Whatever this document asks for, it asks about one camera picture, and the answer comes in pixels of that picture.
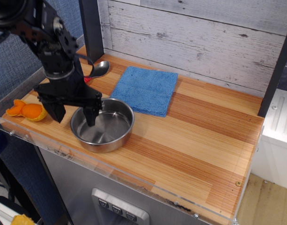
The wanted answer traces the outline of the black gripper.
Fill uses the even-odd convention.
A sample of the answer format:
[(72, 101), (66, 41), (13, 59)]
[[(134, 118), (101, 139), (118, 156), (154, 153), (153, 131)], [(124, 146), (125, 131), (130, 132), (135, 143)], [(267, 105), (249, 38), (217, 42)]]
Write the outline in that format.
[(89, 87), (80, 73), (72, 74), (61, 79), (50, 79), (49, 82), (34, 86), (38, 98), (48, 114), (60, 123), (66, 114), (65, 105), (83, 107), (87, 125), (96, 123), (99, 109), (102, 109), (102, 94)]

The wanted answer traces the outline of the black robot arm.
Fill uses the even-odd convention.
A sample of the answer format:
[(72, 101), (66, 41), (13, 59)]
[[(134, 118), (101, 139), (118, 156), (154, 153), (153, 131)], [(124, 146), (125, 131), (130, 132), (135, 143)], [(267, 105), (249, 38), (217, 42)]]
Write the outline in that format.
[(33, 89), (50, 116), (61, 122), (66, 105), (78, 106), (88, 126), (94, 126), (102, 94), (85, 83), (76, 38), (56, 10), (45, 0), (0, 0), (0, 31), (0, 42), (17, 35), (41, 61), (49, 82)]

